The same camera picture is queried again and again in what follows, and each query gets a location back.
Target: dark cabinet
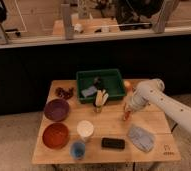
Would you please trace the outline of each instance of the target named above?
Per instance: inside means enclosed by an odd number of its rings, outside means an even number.
[[[191,35],[0,49],[0,114],[43,110],[52,80],[108,68],[191,93]]]
[[[0,114],[36,109],[36,95],[15,49],[0,50]]]

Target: black phone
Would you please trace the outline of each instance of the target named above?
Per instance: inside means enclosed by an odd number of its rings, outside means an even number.
[[[101,146],[106,148],[124,149],[125,141],[119,138],[102,138]]]

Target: glass wall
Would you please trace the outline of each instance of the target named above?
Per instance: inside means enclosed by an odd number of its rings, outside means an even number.
[[[163,14],[164,0],[3,0],[7,18],[1,22],[10,40],[65,40],[65,28],[73,39],[155,34],[152,29]],[[70,4],[64,13],[62,4]],[[175,0],[166,28],[191,27],[191,0]]]

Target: blue cup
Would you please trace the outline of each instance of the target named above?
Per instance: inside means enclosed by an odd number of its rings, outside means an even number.
[[[70,155],[74,159],[82,159],[85,154],[85,144],[81,141],[76,141],[71,145]]]

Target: plate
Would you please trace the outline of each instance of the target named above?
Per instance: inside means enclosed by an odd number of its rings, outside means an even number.
[[[48,102],[44,108],[45,116],[55,122],[62,121],[68,116],[69,104],[64,99],[54,99]]]
[[[42,139],[48,148],[62,148],[69,141],[69,130],[63,123],[53,123],[44,130]]]

